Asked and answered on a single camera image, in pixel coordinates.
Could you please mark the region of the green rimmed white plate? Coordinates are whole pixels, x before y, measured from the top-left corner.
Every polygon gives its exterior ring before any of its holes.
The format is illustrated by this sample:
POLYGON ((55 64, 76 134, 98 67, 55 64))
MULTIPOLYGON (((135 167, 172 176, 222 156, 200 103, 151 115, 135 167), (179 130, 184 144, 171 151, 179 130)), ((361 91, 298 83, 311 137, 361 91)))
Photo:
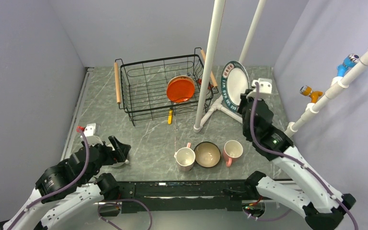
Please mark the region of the green rimmed white plate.
POLYGON ((250 80, 245 67, 238 61, 226 64, 221 75, 221 95, 229 110, 237 112, 241 94, 250 87, 250 80))

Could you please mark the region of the orange plate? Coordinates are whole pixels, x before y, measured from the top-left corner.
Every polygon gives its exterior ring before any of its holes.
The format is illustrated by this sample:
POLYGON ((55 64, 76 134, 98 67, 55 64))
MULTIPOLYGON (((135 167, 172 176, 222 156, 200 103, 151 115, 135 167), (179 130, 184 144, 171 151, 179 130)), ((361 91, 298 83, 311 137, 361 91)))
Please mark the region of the orange plate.
POLYGON ((195 94, 195 82, 189 76, 173 77, 167 84, 166 95, 173 103, 189 101, 195 94))

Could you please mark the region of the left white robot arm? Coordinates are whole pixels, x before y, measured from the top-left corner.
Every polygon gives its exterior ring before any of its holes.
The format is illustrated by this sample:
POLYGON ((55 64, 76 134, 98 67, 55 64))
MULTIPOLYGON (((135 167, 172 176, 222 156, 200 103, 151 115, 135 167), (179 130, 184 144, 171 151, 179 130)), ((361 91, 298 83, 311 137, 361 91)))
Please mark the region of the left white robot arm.
POLYGON ((78 208, 98 201, 113 201, 120 195, 111 173, 100 174, 102 166, 128 163, 129 144, 109 136, 92 142, 81 134, 82 148, 47 168, 36 181, 31 195, 10 220, 0 222, 0 230, 47 230, 76 214, 78 208))

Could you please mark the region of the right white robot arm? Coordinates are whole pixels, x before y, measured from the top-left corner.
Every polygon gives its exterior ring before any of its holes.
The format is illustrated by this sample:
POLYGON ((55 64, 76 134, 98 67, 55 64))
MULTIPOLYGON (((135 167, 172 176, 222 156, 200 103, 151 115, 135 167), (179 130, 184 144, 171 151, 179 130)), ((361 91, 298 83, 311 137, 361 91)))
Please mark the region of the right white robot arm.
POLYGON ((291 189, 263 172, 255 171, 245 180, 245 193, 251 199, 259 196, 277 201, 302 216, 313 230, 334 230, 345 215, 354 229, 358 223, 350 209, 356 202, 351 194, 342 194, 323 180, 300 154, 293 141, 272 124, 273 113, 259 95, 246 89, 240 95, 238 113, 242 132, 256 151, 284 171, 300 188, 291 189))

